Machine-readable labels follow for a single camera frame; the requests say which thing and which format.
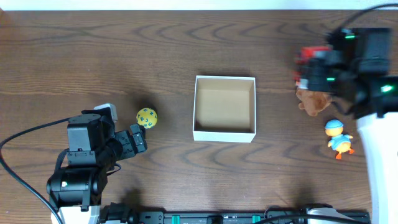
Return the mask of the brown plush toy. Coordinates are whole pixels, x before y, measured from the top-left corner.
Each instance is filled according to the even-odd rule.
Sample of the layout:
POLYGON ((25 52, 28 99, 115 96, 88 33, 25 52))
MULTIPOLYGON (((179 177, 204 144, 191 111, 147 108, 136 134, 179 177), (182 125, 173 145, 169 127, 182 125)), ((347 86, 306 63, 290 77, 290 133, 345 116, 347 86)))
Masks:
POLYGON ((298 108, 305 110, 309 116, 317 116, 319 112, 327 108, 332 102, 331 96, 325 92, 298 88, 295 93, 300 100, 298 108))

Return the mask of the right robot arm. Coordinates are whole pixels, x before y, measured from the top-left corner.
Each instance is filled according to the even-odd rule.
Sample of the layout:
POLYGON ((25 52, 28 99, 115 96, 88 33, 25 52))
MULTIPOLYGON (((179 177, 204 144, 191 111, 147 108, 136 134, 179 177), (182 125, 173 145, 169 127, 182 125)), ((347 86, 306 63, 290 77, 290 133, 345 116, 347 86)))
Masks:
POLYGON ((338 29, 326 46, 304 47, 295 79, 303 90, 352 104, 368 167, 372 223, 397 223, 397 77, 389 74, 389 28, 338 29))

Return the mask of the orange duck toy blue hat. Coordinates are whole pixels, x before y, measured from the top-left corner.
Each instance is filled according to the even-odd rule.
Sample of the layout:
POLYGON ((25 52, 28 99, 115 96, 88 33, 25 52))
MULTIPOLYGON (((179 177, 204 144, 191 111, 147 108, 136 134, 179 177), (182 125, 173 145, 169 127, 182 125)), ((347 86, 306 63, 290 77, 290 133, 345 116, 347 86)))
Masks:
POLYGON ((335 159, 340 160, 343 153, 354 154, 351 147, 353 136, 343 134, 344 124, 337 119, 329 120, 325 125, 325 134, 330 137, 328 147, 336 152, 335 159))

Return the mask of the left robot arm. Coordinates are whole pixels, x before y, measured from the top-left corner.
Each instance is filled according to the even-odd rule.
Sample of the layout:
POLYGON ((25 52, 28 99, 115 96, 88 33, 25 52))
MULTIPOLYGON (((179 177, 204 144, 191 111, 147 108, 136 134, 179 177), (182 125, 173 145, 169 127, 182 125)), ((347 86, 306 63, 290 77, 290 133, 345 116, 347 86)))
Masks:
POLYGON ((47 181, 50 204, 56 213, 52 221, 61 223, 104 223, 100 214, 102 193, 109 175, 118 161, 147 150, 146 130, 133 124, 128 130, 116 131, 107 112, 83 111, 68 120, 67 151, 59 158, 68 159, 67 166, 57 162, 47 181))

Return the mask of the red toy truck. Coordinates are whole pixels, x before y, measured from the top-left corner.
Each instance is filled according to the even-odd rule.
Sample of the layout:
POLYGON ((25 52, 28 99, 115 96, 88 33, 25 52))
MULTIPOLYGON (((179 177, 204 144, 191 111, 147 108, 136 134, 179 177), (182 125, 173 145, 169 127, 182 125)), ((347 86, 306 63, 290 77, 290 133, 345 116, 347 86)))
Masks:
POLYGON ((298 52, 294 59, 296 69, 294 71, 293 78, 296 87, 300 86, 303 66, 306 65, 310 59, 323 57, 324 54, 328 51, 330 51, 330 48, 327 46, 311 46, 301 48, 301 50, 298 52))

